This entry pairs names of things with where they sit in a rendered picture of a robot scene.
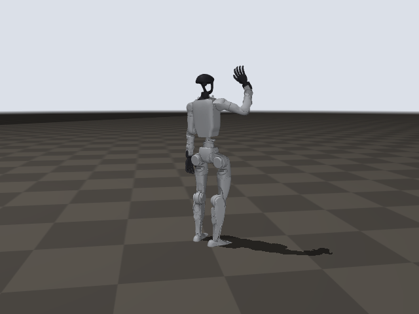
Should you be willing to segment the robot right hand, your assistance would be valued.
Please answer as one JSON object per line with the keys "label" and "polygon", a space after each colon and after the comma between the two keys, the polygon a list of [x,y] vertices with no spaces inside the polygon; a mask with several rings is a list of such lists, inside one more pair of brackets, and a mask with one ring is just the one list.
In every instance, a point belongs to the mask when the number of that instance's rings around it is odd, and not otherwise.
{"label": "robot right hand", "polygon": [[[236,73],[236,71],[237,71],[237,73]],[[233,75],[234,79],[237,80],[240,84],[243,84],[242,85],[243,88],[245,86],[249,85],[249,87],[252,89],[251,84],[247,81],[247,76],[244,72],[244,66],[242,66],[242,71],[241,71],[241,66],[239,66],[239,71],[238,71],[238,67],[236,67],[236,69],[234,69],[234,74],[237,76],[237,78],[236,78],[236,76]]]}

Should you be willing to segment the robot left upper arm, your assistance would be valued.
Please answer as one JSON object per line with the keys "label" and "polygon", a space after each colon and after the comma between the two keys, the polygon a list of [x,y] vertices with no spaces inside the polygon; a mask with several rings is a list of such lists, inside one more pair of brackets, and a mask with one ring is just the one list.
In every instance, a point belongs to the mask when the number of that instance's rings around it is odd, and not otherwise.
{"label": "robot left upper arm", "polygon": [[187,104],[187,123],[188,123],[187,131],[188,131],[189,134],[197,134],[197,132],[194,128],[192,104],[193,104],[193,102],[190,102],[190,103]]}

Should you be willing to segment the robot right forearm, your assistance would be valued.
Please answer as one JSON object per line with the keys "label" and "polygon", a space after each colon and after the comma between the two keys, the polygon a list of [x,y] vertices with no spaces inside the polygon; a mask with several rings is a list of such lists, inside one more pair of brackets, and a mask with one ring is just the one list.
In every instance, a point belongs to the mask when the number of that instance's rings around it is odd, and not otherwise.
{"label": "robot right forearm", "polygon": [[242,105],[243,112],[248,112],[248,110],[250,109],[252,105],[252,95],[253,95],[253,91],[249,87],[249,85],[245,86],[244,87],[244,100],[243,100],[243,105]]}

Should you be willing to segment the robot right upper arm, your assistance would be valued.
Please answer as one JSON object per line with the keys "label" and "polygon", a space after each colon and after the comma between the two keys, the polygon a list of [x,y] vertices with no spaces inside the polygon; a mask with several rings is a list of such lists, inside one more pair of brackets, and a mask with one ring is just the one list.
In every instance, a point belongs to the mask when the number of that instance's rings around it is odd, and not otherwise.
{"label": "robot right upper arm", "polygon": [[250,111],[249,109],[248,112],[243,112],[242,107],[239,107],[237,104],[231,103],[224,98],[214,99],[213,105],[218,111],[226,110],[244,116],[248,115]]}

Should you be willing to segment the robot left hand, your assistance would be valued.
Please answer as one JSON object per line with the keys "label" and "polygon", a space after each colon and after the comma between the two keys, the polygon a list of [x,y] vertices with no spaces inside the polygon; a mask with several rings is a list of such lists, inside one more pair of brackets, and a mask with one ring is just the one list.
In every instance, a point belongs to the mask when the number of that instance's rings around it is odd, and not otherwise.
{"label": "robot left hand", "polygon": [[[194,174],[193,172],[194,172],[194,168],[193,168],[193,164],[192,164],[192,162],[191,162],[191,157],[192,156],[189,156],[189,152],[186,150],[186,157],[187,157],[187,159],[186,159],[186,162],[185,162],[185,170],[186,170],[186,172],[187,173],[192,173],[192,174]],[[195,166],[196,167],[196,166]],[[189,169],[190,168],[190,169]],[[188,169],[188,170],[187,170]],[[192,172],[193,171],[193,172]]]}

